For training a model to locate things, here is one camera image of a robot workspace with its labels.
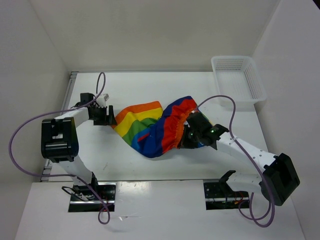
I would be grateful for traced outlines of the rainbow striped shorts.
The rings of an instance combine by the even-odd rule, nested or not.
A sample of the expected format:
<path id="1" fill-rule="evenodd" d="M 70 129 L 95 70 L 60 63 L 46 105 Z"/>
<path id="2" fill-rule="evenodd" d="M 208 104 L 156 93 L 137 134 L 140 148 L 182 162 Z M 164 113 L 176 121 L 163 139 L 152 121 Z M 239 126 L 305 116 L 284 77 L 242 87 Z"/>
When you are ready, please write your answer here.
<path id="1" fill-rule="evenodd" d="M 184 125 L 196 107 L 191 96 L 181 97 L 165 109 L 159 101 L 131 105 L 117 114 L 112 128 L 138 153 L 157 158 L 181 147 Z"/>

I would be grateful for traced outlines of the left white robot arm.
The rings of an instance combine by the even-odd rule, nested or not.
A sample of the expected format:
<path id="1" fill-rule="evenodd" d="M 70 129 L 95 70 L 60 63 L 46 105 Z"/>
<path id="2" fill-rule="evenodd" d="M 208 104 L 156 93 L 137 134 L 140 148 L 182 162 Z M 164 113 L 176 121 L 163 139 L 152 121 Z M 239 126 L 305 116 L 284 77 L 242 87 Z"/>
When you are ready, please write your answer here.
<path id="1" fill-rule="evenodd" d="M 45 119 L 41 123 L 41 154 L 45 159 L 58 164 L 71 176 L 73 194 L 80 200 L 94 200 L 100 194 L 95 174 L 79 156 L 77 127 L 86 121 L 95 126 L 117 124 L 113 106 L 107 106 L 108 94 L 96 96 L 81 93 L 80 101 L 61 116 Z"/>

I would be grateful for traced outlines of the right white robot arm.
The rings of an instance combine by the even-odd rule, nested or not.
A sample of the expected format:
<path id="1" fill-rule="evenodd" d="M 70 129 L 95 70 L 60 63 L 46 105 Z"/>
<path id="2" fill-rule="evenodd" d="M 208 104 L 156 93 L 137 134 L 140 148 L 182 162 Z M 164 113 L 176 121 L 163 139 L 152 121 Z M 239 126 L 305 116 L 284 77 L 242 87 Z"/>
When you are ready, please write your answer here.
<path id="1" fill-rule="evenodd" d="M 220 125 L 211 124 L 201 112 L 192 112 L 186 119 L 180 147 L 195 149 L 211 147 L 257 170 L 257 174 L 242 174 L 229 170 L 219 179 L 219 191 L 225 197 L 235 192 L 261 193 L 276 206 L 282 206 L 300 185 L 291 158 L 259 149 L 232 135 Z"/>

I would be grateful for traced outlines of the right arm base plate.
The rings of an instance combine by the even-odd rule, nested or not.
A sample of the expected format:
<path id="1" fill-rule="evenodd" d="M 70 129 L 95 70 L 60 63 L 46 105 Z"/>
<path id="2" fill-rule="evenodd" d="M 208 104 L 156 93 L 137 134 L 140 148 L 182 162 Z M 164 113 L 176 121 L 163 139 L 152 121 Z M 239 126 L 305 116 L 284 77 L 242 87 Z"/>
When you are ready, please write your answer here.
<path id="1" fill-rule="evenodd" d="M 249 208 L 249 194 L 245 191 L 223 191 L 217 180 L 203 182 L 206 210 Z"/>

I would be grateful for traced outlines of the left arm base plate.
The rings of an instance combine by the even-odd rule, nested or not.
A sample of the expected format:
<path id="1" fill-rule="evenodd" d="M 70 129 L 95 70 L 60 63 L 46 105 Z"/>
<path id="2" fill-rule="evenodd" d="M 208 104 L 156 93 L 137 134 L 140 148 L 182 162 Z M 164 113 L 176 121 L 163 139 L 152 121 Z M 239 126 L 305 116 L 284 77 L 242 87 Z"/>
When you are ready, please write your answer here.
<path id="1" fill-rule="evenodd" d="M 86 190 L 83 194 L 75 186 L 63 186 L 62 189 L 70 195 L 69 213 L 99 212 L 103 208 L 101 201 L 90 190 Z M 115 210 L 116 189 L 115 182 L 99 182 L 96 188 L 96 192 L 108 205 L 110 212 Z"/>

